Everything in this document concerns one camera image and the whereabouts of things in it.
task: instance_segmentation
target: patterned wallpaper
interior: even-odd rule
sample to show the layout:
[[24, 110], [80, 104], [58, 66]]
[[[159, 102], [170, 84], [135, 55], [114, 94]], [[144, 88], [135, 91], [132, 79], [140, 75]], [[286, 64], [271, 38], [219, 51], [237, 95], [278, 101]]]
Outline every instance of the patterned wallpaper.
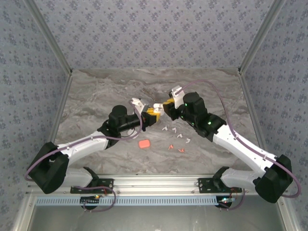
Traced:
[[308, 2], [288, 0], [245, 73], [268, 150], [292, 161], [308, 230]]
[[48, 138], [66, 74], [22, 0], [0, 4], [0, 230], [11, 230], [26, 167]]
[[70, 66], [239, 66], [272, 0], [36, 0]]

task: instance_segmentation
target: marble surface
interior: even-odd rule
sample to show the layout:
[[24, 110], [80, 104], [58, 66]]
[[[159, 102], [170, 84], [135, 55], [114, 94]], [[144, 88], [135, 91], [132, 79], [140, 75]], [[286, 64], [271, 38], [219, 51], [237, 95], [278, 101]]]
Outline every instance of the marble surface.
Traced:
[[[108, 118], [115, 105], [132, 112], [132, 97], [162, 103], [176, 85], [184, 86], [196, 79], [214, 83], [225, 99], [235, 129], [257, 144], [251, 118], [235, 69], [114, 69], [74, 70], [73, 81], [64, 108], [56, 144], [74, 141], [91, 134]], [[219, 98], [207, 84], [190, 86], [203, 97], [208, 111], [225, 119]], [[140, 149], [138, 141], [149, 139], [151, 147]], [[168, 150], [170, 144], [174, 149]], [[96, 173], [215, 173], [222, 166], [248, 170], [235, 155], [198, 136], [184, 121], [164, 115], [138, 138], [120, 141], [114, 147], [92, 153], [72, 167], [87, 166]]]

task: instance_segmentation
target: blue patterned wall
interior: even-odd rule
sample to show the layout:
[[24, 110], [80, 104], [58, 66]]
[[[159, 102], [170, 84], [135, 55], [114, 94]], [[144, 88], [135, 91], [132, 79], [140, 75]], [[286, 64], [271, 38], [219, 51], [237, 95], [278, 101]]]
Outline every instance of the blue patterned wall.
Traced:
[[239, 66], [273, 0], [36, 0], [73, 69]]
[[66, 74], [22, 0], [0, 4], [0, 230], [11, 229], [26, 167], [46, 141]]
[[294, 204], [308, 230], [307, 0], [287, 0], [245, 78], [268, 150], [288, 156], [302, 184]]

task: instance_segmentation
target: small orange piece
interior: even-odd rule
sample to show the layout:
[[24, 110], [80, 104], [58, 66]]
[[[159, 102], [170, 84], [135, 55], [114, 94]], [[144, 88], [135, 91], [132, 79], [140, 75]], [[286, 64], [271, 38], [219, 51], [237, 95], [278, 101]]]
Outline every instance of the small orange piece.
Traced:
[[142, 141], [139, 141], [139, 147], [140, 148], [148, 148], [150, 147], [150, 141], [149, 140], [142, 140]]

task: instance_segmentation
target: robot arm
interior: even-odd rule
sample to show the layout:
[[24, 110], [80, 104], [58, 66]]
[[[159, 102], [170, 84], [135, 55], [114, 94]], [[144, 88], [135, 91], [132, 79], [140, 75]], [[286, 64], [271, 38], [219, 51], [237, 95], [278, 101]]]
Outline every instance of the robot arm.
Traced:
[[252, 169], [252, 171], [240, 171], [222, 167], [213, 176], [214, 185], [221, 190], [224, 187], [254, 189], [263, 199], [275, 203], [293, 179], [268, 158], [292, 171], [290, 159], [284, 155], [278, 158], [235, 132], [237, 138], [267, 158], [256, 155], [239, 143], [225, 120], [207, 112], [204, 101], [197, 92], [185, 94], [180, 90], [180, 86], [173, 88], [169, 94], [170, 99], [163, 104], [155, 104], [155, 109], [163, 110], [172, 120], [181, 118], [186, 121], [198, 135], [226, 148]]
[[[160, 113], [154, 112], [154, 109], [150, 108], [147, 102], [133, 98], [132, 104], [140, 114], [142, 120], [141, 129], [143, 131], [145, 131], [146, 127], [158, 121]], [[125, 106], [115, 106], [109, 114], [109, 119], [89, 136], [65, 144], [54, 145], [52, 142], [44, 144], [29, 168], [50, 152], [55, 152], [55, 154], [39, 162], [29, 172], [29, 176], [46, 194], [57, 190], [63, 184], [65, 178], [65, 185], [70, 184], [71, 181], [67, 180], [70, 176], [81, 176], [83, 180], [79, 184], [73, 185], [85, 186], [85, 183], [91, 181], [94, 175], [93, 172], [86, 168], [87, 171], [84, 169], [78, 171], [70, 169], [67, 171], [67, 168], [77, 160], [93, 152], [110, 148], [121, 139], [129, 139], [121, 138], [121, 132], [138, 127], [140, 124], [141, 122], [137, 114], [128, 115]]]

